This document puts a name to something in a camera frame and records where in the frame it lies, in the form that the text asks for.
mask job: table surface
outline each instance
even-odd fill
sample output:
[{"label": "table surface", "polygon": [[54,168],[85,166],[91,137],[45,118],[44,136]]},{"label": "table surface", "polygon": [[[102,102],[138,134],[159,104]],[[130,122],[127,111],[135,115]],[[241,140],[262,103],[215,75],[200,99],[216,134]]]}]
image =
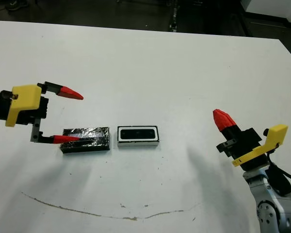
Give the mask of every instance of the table surface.
[{"label": "table surface", "polygon": [[[243,171],[216,145],[213,109],[243,130],[284,123],[291,55],[273,39],[0,22],[0,90],[49,81],[44,135],[110,127],[111,149],[62,155],[0,121],[0,232],[259,232]],[[118,148],[119,125],[157,125],[156,148]]]}]

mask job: aluminum foil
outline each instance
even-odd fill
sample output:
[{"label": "aluminum foil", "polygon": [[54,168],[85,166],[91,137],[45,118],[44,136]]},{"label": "aluminum foil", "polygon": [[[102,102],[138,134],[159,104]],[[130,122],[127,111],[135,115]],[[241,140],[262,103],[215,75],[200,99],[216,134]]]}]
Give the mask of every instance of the aluminum foil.
[{"label": "aluminum foil", "polygon": [[63,135],[79,137],[80,140],[62,143],[63,153],[109,150],[109,127],[64,129]]}]

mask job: red fingertip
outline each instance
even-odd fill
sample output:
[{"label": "red fingertip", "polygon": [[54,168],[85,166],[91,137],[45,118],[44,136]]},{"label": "red fingertip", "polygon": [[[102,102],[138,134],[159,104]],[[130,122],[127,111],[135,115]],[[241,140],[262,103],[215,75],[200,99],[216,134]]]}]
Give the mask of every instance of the red fingertip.
[{"label": "red fingertip", "polygon": [[63,86],[57,95],[61,96],[61,97],[70,98],[70,99],[76,99],[76,100],[83,99],[82,95],[80,95],[78,92],[76,92],[76,91],[74,91],[66,86]]},{"label": "red fingertip", "polygon": [[215,109],[213,111],[213,119],[214,123],[216,124],[220,132],[224,130],[226,127],[236,125],[236,123],[229,116],[229,114],[221,111],[220,109]]},{"label": "red fingertip", "polygon": [[78,137],[55,135],[53,144],[59,144],[59,143],[64,143],[64,142],[73,142],[73,141],[78,141],[79,139],[80,138],[78,138]]}]

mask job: black rectangular box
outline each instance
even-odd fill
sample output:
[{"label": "black rectangular box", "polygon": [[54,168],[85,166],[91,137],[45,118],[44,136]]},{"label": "black rectangular box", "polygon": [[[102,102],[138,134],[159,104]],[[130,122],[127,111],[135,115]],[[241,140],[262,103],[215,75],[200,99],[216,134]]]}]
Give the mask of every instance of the black rectangular box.
[{"label": "black rectangular box", "polygon": [[63,135],[79,137],[79,141],[65,142],[60,146],[63,153],[109,150],[109,127],[64,129]]}]

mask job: dark floor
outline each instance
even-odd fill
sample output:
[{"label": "dark floor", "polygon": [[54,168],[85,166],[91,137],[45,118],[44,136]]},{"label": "dark floor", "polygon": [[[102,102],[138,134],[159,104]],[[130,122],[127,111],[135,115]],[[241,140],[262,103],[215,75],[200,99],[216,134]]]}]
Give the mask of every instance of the dark floor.
[{"label": "dark floor", "polygon": [[[277,38],[291,53],[291,28],[243,16],[237,0],[178,1],[177,32]],[[0,20],[168,31],[173,15],[166,0],[29,0],[29,7],[10,13],[6,2],[0,0]]]}]

